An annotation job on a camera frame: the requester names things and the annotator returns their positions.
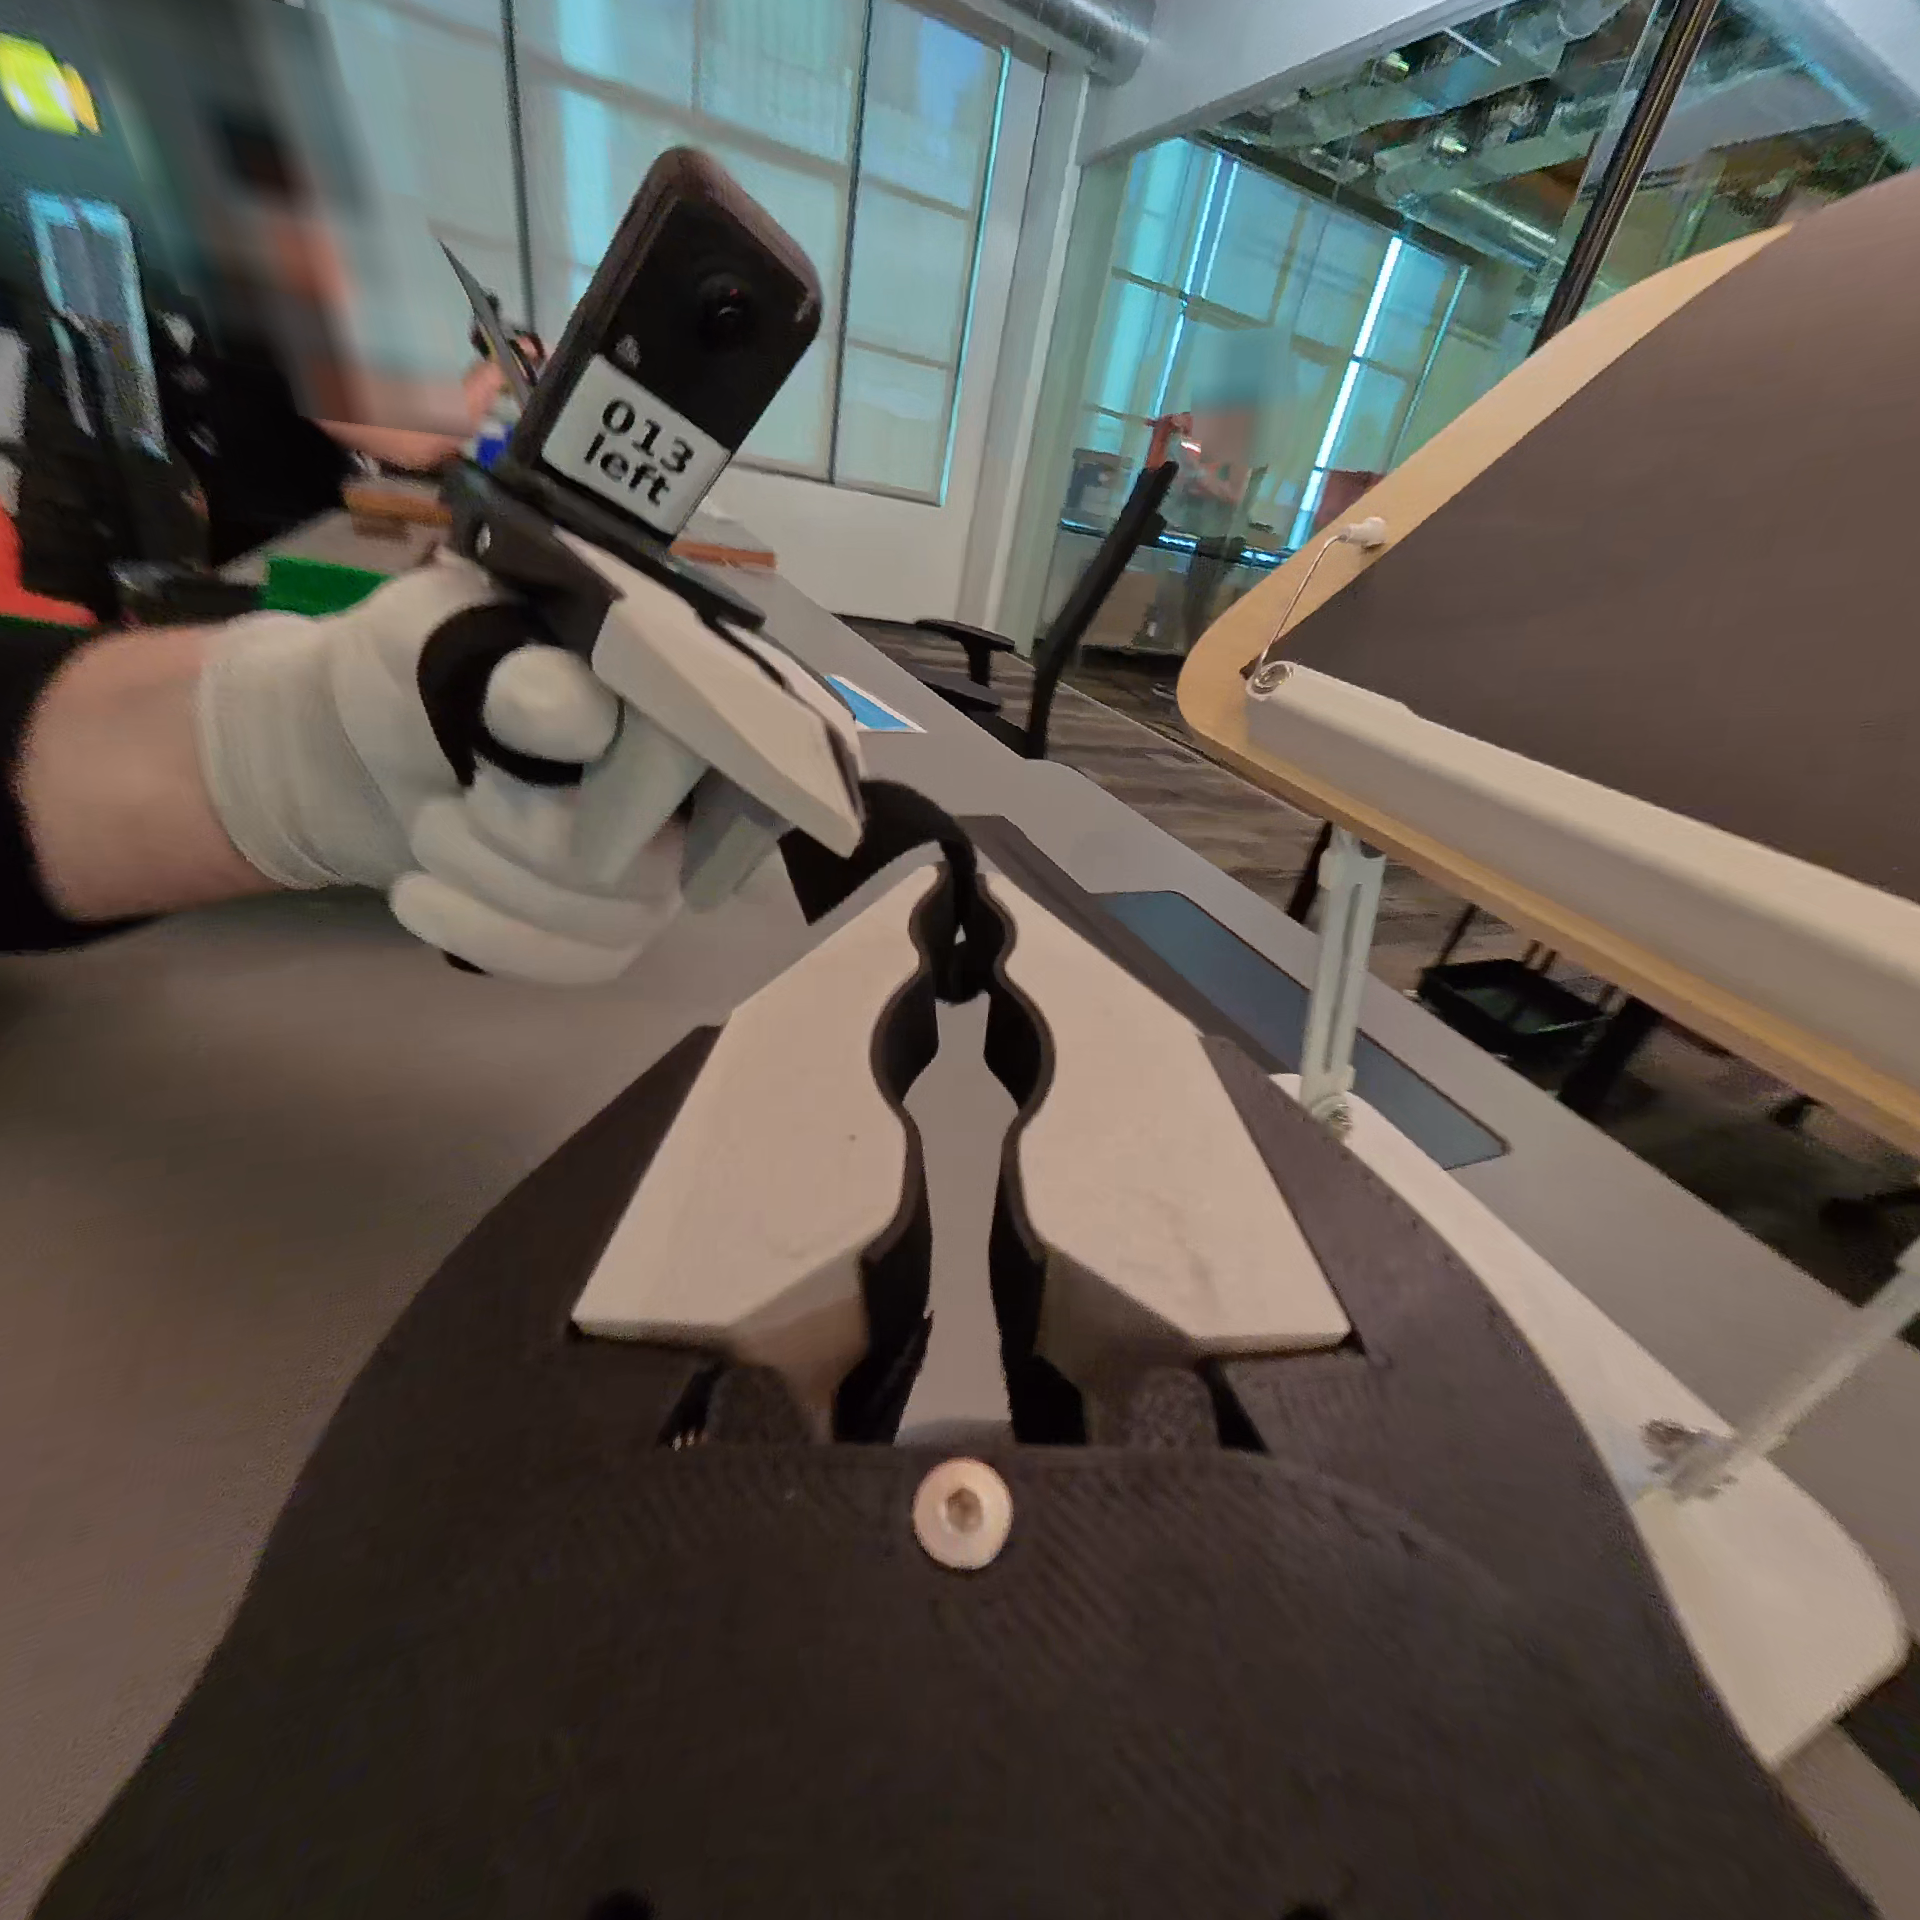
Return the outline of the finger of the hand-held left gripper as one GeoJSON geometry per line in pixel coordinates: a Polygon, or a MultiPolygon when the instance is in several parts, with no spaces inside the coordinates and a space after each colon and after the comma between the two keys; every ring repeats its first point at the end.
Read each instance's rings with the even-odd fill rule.
{"type": "Polygon", "coordinates": [[[867,832],[867,796],[851,783],[851,831],[844,844],[824,844],[815,832],[772,815],[736,783],[696,783],[684,803],[684,909],[710,913],[737,896],[737,889],[772,855],[787,865],[790,887],[801,896],[803,917],[824,913],[844,869],[867,832]]]}
{"type": "Polygon", "coordinates": [[[648,574],[617,574],[592,672],[680,748],[829,855],[867,831],[851,709],[779,645],[710,625],[648,574]]]}

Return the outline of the person's left forearm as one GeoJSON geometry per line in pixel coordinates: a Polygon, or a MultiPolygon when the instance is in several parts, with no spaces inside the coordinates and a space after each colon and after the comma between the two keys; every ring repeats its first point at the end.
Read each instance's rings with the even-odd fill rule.
{"type": "Polygon", "coordinates": [[[279,889],[229,841],[199,758],[216,630],[2,630],[2,956],[279,889]]]}

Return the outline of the black office chair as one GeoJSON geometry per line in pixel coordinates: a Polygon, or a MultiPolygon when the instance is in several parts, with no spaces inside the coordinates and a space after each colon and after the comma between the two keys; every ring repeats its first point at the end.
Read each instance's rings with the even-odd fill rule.
{"type": "Polygon", "coordinates": [[[1060,685],[1075,658],[1095,617],[1110,599],[1124,565],[1140,549],[1153,545],[1162,534],[1162,500],[1178,479],[1178,459],[1158,459],[1140,470],[1132,492],[1115,516],[1115,528],[1103,534],[1089,565],[1072,581],[1065,602],[1052,625],[1033,640],[1026,661],[1026,711],[1023,723],[1009,723],[1004,699],[996,695],[994,668],[996,658],[1014,658],[1016,645],[986,628],[961,620],[923,617],[911,625],[916,639],[941,639],[964,656],[964,672],[955,668],[911,668],[916,685],[941,699],[957,715],[972,719],[983,731],[1004,742],[1022,759],[1048,758],[1048,719],[1060,685]]]}

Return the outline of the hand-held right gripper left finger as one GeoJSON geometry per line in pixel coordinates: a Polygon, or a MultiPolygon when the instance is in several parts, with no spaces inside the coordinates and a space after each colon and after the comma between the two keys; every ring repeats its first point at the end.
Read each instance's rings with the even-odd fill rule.
{"type": "Polygon", "coordinates": [[[938,1053],[948,872],[887,891],[716,1031],[574,1312],[578,1334],[772,1371],[837,1442],[892,1442],[931,1339],[905,1107],[938,1053]]]}

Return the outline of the person's left hand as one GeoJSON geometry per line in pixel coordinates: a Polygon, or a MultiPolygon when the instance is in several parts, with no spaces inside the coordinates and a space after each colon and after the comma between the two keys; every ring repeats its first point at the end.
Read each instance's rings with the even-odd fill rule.
{"type": "Polygon", "coordinates": [[[436,556],[344,615],[216,630],[196,689],[204,790],[235,855],[293,891],[374,889],[426,948],[541,985],[620,981],[684,913],[684,831],[658,821],[617,877],[574,844],[578,781],[628,709],[477,565],[436,556]],[[477,719],[566,781],[468,781],[422,658],[477,667],[477,719]]]}

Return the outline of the dark-faced wooden board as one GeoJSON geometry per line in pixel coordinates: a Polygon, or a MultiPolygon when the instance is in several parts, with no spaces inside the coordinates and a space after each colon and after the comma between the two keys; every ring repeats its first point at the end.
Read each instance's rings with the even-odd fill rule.
{"type": "MultiPolygon", "coordinates": [[[[1607,301],[1218,615],[1178,679],[1207,735],[1237,640],[1417,719],[1917,902],[1917,175],[1607,301]]],[[[1880,1107],[1692,990],[1642,992],[1556,913],[1496,913],[1917,1154],[1880,1107]]]]}

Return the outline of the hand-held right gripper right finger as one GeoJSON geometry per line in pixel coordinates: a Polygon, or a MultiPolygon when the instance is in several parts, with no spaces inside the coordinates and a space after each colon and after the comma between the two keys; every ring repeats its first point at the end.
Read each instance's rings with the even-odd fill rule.
{"type": "Polygon", "coordinates": [[[1350,1320],[1207,1039],[1004,874],[983,1061],[1014,1102],[989,1296],[1022,1442],[1086,1442],[1141,1377],[1322,1357],[1350,1320]]]}

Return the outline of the black TV cart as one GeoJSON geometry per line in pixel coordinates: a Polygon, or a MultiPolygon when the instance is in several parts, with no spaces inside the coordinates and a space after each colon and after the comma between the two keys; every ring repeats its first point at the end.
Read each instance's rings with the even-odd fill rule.
{"type": "Polygon", "coordinates": [[[125,208],[26,189],[23,217],[73,426],[101,445],[162,459],[153,338],[125,208]]]}

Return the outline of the large window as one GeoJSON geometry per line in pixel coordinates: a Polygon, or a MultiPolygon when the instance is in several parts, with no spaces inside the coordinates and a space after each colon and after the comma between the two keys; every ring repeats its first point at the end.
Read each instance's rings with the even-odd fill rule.
{"type": "Polygon", "coordinates": [[[566,327],[748,469],[943,502],[1026,67],[923,5],[312,5],[341,387],[566,327]]]}

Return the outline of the wooden desk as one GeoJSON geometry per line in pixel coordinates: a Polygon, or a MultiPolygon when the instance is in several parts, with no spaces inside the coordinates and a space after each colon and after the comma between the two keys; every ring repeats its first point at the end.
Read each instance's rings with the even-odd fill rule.
{"type": "MultiPolygon", "coordinates": [[[[355,534],[370,542],[408,542],[449,529],[449,505],[426,479],[353,479],[341,489],[341,505],[355,534]]],[[[673,556],[689,565],[721,565],[746,573],[772,573],[777,556],[746,534],[680,536],[673,556]]]]}

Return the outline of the green plastic bin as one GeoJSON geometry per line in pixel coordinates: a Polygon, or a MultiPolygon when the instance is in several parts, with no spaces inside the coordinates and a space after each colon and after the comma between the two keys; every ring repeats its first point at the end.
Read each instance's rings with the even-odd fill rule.
{"type": "Polygon", "coordinates": [[[339,565],[325,559],[271,556],[259,585],[261,615],[334,617],[364,602],[377,591],[408,580],[426,563],[392,573],[339,565]]]}

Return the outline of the white stand with board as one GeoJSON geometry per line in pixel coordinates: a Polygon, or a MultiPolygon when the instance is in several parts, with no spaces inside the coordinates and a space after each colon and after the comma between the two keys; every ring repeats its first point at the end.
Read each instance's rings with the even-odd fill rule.
{"type": "Polygon", "coordinates": [[[468,311],[471,311],[468,336],[477,359],[491,364],[491,371],[498,372],[500,395],[516,409],[527,409],[548,366],[548,349],[541,336],[527,327],[512,327],[500,314],[500,301],[491,290],[484,290],[477,277],[468,272],[468,264],[451,255],[443,234],[436,234],[436,244],[447,257],[447,270],[458,284],[458,292],[468,296],[468,311]]]}

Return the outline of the white adjustable stand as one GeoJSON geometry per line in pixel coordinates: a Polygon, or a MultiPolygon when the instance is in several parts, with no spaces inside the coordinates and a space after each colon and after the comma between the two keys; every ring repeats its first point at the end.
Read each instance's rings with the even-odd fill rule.
{"type": "MultiPolygon", "coordinates": [[[[1378,851],[1450,862],[1496,913],[1556,913],[1642,992],[1688,985],[1700,1028],[1737,1028],[1784,1068],[1824,1068],[1887,1107],[1917,1099],[1917,902],[1594,781],[1451,731],[1274,656],[1230,651],[1207,735],[1333,824],[1322,960],[1302,1083],[1333,1114],[1378,851]]],[[[1707,1675],[1780,1766],[1907,1665],[1910,1627],[1864,1551],[1770,1457],[1917,1320],[1917,1247],[1735,1426],[1649,1418],[1627,1505],[1707,1675]]]]}

